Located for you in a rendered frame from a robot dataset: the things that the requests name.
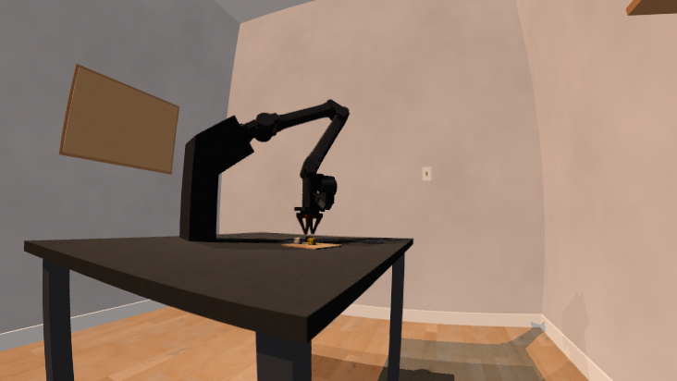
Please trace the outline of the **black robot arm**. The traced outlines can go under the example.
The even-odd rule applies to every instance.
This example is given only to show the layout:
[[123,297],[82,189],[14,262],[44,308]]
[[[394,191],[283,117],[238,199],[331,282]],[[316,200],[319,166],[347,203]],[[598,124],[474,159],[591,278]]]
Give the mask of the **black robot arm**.
[[253,138],[257,141],[265,142],[270,141],[272,136],[276,136],[277,132],[283,129],[319,118],[329,117],[332,122],[313,151],[303,162],[300,177],[302,178],[302,192],[313,192],[303,194],[303,207],[317,207],[330,210],[334,204],[334,195],[338,187],[337,182],[334,177],[316,174],[316,172],[334,140],[344,127],[349,114],[350,112],[347,107],[341,106],[330,99],[326,103],[283,115],[261,113],[250,122],[245,124],[240,123],[240,126],[249,142]]

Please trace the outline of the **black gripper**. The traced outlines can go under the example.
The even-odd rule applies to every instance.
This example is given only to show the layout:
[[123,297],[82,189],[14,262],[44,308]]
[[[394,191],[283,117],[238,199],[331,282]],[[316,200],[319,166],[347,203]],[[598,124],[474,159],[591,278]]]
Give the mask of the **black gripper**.
[[[294,211],[301,211],[300,213],[296,213],[296,216],[302,226],[303,233],[307,235],[309,226],[311,230],[311,234],[314,234],[316,231],[317,226],[319,225],[321,219],[323,218],[323,214],[319,214],[319,211],[324,212],[325,209],[323,208],[317,208],[317,207],[303,207],[303,194],[302,194],[302,207],[294,207]],[[305,213],[305,212],[306,213]],[[304,227],[302,219],[306,219],[306,227]],[[314,224],[314,229],[313,229],[313,219],[316,218],[315,224]]]

